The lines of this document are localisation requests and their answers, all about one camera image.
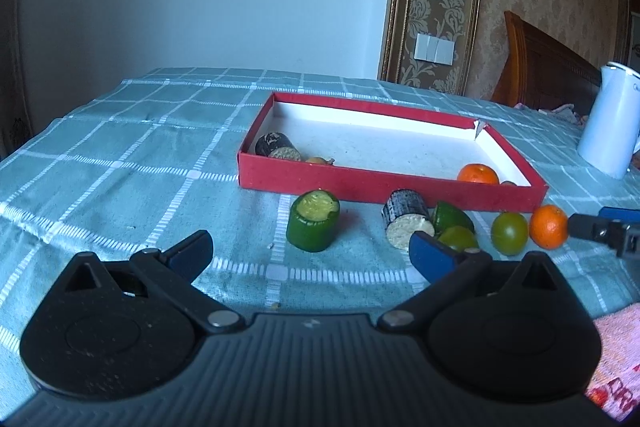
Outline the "orange mandarin outside box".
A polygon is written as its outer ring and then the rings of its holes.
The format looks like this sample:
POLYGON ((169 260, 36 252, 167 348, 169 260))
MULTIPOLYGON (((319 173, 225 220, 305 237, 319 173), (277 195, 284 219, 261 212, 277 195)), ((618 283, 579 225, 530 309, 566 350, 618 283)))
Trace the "orange mandarin outside box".
POLYGON ((529 236, 541 248, 556 249, 567 240, 568 218, 558 206, 543 205, 538 207, 529 220, 529 236))

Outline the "orange mandarin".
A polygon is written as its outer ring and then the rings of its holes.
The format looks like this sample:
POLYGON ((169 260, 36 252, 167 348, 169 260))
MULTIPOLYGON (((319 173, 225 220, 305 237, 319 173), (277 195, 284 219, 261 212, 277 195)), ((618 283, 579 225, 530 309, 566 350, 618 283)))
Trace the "orange mandarin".
POLYGON ((495 170, 484 164, 468 164, 463 166, 457 175, 457 180, 460 182, 480 184, 500 183, 500 179, 495 170))

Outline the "green cucumber stub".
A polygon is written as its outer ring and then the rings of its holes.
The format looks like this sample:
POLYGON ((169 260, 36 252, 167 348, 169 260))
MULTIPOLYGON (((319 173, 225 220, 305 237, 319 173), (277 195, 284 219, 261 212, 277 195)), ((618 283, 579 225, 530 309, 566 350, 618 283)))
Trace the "green cucumber stub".
POLYGON ((288 243, 308 253, 324 251, 336 235, 340 210, 340 202, 328 191, 314 190, 298 196, 288 216, 288 243))

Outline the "small brown round fruit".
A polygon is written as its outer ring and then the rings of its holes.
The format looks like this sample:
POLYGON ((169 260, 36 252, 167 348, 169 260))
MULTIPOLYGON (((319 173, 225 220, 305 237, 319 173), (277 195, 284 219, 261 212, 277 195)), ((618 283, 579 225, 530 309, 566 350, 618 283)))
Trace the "small brown round fruit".
POLYGON ((334 158, 323 158, 320 156, 314 156, 314 157, 308 157, 305 161, 308 162, 308 164, 312 164, 312 165, 332 166, 335 160, 334 158))

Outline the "small green tomato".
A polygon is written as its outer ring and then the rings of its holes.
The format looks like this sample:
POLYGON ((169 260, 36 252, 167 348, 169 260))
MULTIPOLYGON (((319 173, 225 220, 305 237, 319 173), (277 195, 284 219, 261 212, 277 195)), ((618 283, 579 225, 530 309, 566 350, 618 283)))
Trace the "small green tomato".
POLYGON ((528 222, 521 213, 502 212, 492 222, 491 243, 500 254, 516 256, 524 251, 528 239, 528 222))

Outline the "white electric kettle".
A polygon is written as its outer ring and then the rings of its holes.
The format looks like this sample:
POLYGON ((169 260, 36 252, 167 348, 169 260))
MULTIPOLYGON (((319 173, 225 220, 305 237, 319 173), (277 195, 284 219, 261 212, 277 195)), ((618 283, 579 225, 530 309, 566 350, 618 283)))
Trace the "white electric kettle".
POLYGON ((602 82, 577 153, 613 179, 623 179, 639 152, 639 74, 620 63, 601 68, 602 82))

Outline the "pink floral towel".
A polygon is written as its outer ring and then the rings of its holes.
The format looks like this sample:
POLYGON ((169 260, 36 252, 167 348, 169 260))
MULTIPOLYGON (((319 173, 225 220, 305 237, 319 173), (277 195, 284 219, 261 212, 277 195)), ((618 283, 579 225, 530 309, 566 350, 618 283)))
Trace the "pink floral towel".
POLYGON ((639 305, 600 317, 594 324, 602 355, 586 396, 616 421, 623 421, 639 406, 639 305))

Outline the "red shallow cardboard box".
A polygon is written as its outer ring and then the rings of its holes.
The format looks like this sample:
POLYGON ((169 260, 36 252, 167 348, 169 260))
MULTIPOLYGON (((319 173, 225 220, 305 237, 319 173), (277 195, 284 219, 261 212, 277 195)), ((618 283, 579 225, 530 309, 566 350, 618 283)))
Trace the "red shallow cardboard box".
POLYGON ((548 184, 484 118, 353 98, 273 92, 238 152, 240 187, 299 195, 322 188, 349 202, 384 204, 395 190, 418 192, 428 205, 446 200, 463 210, 537 208, 548 184), (284 133, 301 161, 258 156, 257 140, 284 133), (305 160, 334 158, 332 166, 305 160), (468 164, 484 164, 499 184, 460 182, 468 164))

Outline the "brown wooden headboard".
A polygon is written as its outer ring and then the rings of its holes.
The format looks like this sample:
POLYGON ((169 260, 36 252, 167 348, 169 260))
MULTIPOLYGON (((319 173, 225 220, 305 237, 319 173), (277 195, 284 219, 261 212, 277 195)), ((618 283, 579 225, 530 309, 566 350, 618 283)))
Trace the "brown wooden headboard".
POLYGON ((600 70, 518 14, 506 11, 504 21, 509 55, 491 101, 533 109, 570 104, 578 115, 589 114, 601 86, 600 70))

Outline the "beige patterned curtain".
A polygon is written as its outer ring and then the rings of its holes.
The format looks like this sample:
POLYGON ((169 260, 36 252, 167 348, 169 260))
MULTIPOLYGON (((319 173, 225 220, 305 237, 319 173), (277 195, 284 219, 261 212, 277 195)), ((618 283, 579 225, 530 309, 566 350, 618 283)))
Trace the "beige patterned curtain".
POLYGON ((1 0, 1 158, 32 137, 18 38, 17 0, 1 0))

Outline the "white wall switch panel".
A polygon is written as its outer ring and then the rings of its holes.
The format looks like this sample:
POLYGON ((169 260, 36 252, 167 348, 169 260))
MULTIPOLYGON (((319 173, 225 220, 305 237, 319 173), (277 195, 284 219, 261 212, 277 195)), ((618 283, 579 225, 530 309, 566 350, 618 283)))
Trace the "white wall switch panel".
POLYGON ((417 61, 451 66, 454 62, 454 42, 427 34, 417 34, 413 58, 417 61))

